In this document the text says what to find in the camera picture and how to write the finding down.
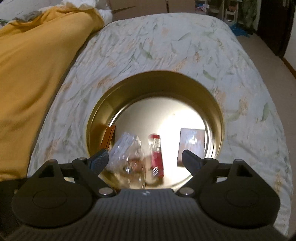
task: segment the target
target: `bed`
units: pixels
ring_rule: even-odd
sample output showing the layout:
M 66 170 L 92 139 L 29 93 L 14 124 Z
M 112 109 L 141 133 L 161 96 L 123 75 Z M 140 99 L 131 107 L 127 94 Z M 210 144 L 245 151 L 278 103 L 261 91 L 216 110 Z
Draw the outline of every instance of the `bed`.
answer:
M 86 125 L 100 97 L 137 73 L 169 70 L 203 84 L 220 105 L 225 137 L 218 160 L 244 159 L 279 195 L 275 227 L 288 232 L 292 171 L 276 107 L 262 78 L 221 20 L 189 13 L 120 20 L 94 34 L 59 89 L 34 146 L 28 177 L 48 159 L 88 156 Z

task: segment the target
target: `leaf pattern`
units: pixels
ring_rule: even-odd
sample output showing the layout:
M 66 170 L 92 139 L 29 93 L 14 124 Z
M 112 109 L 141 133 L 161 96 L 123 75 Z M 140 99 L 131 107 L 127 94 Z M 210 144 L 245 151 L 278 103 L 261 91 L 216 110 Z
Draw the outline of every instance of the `leaf pattern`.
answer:
M 189 35 L 190 35 L 190 33 L 184 34 L 178 41 L 188 38 Z
M 269 114 L 269 106 L 268 106 L 268 103 L 265 103 L 261 121 L 265 121 L 268 117 L 268 114 Z
M 142 43 L 139 44 L 139 49 L 140 49 L 141 54 L 144 55 L 146 58 L 153 59 L 151 54 L 143 49 L 143 44 Z
M 180 63 L 177 63 L 176 66 L 172 69 L 174 72 L 179 72 L 186 64 L 187 58 L 183 59 Z
M 67 89 L 69 89 L 71 84 L 72 84 L 71 82 L 63 84 L 61 86 L 61 91 L 66 91 Z
M 200 54 L 198 52 L 196 52 L 194 56 L 195 56 L 196 62 L 199 62 L 200 58 L 201 58 Z
M 211 36 L 213 36 L 213 32 L 209 32 L 209 31 L 204 31 L 203 32 L 203 35 L 205 35 L 205 36 L 207 36 L 207 37 L 211 37 Z
M 176 50 L 174 49 L 174 47 L 173 47 L 173 44 L 172 44 L 172 43 L 170 44 L 170 47 L 171 47 L 171 49 L 172 49 L 172 52 L 173 52 L 173 53 L 177 53 L 177 52 L 176 52 Z
M 207 64 L 209 65 L 209 64 L 211 64 L 211 62 L 213 61 L 213 58 L 212 58 L 212 56 L 209 58 L 209 61 L 207 62 Z
M 228 117 L 228 121 L 229 121 L 229 122 L 231 122 L 231 121 L 236 121 L 236 120 L 239 119 L 240 115 L 241 115 L 240 110 L 237 110 L 234 114 L 232 114 L 232 115 L 230 115 L 230 116 Z
M 219 39 L 217 39 L 217 43 L 219 48 L 223 50 L 224 49 L 223 43 Z
M 169 31 L 170 31 L 170 30 L 169 30 L 168 28 L 163 28 L 162 31 L 161 31 L 161 35 L 162 35 L 163 37 L 165 37 L 165 36 L 168 35 L 168 32 L 169 32 Z
M 283 185 L 282 177 L 280 175 L 280 171 L 278 171 L 278 173 L 276 174 L 276 180 L 274 182 L 274 190 L 277 193 L 277 195 L 279 195 L 282 185 Z
M 206 72 L 205 70 L 203 71 L 203 74 L 204 74 L 204 76 L 207 77 L 209 80 L 213 80 L 213 81 L 216 80 L 215 77 L 211 76 L 211 75 L 210 75 L 208 72 Z
M 215 88 L 212 91 L 213 96 L 215 97 L 216 101 L 218 102 L 220 108 L 224 110 L 225 105 L 225 99 L 226 99 L 226 93 L 224 91 L 219 90 L 218 88 Z
M 249 103 L 246 100 L 246 97 L 239 100 L 239 111 L 241 115 L 247 115 Z
M 110 75 L 107 75 L 102 79 L 98 79 L 97 83 L 94 84 L 94 87 L 101 88 L 102 86 L 108 85 L 112 81 L 113 81 L 113 79 L 110 77 Z

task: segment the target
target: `plastic bag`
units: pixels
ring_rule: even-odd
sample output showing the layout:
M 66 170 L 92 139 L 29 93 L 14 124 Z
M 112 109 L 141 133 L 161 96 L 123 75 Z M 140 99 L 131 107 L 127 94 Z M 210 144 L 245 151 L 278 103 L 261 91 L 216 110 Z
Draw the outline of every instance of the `plastic bag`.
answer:
M 139 138 L 125 132 L 109 152 L 109 163 L 106 169 L 110 172 L 118 172 L 129 158 L 142 159 L 143 156 Z
M 110 151 L 106 169 L 115 174 L 121 188 L 141 189 L 146 176 L 143 157 L 139 138 L 125 132 Z

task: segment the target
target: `yellow blanket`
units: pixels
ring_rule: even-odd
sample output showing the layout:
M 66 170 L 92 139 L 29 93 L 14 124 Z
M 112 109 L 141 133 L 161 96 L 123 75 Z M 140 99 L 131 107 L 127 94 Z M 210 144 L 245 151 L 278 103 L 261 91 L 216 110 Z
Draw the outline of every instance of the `yellow blanket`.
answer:
M 25 177 L 47 106 L 79 48 L 104 26 L 94 9 L 52 7 L 0 29 L 0 181 Z

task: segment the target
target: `gold metal bowl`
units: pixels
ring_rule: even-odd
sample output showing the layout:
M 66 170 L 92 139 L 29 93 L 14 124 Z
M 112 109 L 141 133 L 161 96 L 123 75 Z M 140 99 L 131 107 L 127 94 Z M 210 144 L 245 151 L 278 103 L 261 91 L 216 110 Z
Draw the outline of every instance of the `gold metal bowl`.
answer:
M 205 157 L 215 158 L 222 146 L 224 121 L 219 105 L 200 83 L 170 71 L 150 71 L 131 76 L 109 89 L 94 107 L 86 130 L 90 155 L 100 147 L 105 130 L 116 125 L 114 140 L 125 131 L 137 135 L 149 153 L 148 135 L 161 137 L 164 178 L 146 188 L 179 189 L 192 176 L 177 166 L 181 128 L 205 129 Z M 114 188 L 119 181 L 110 172 L 100 177 Z

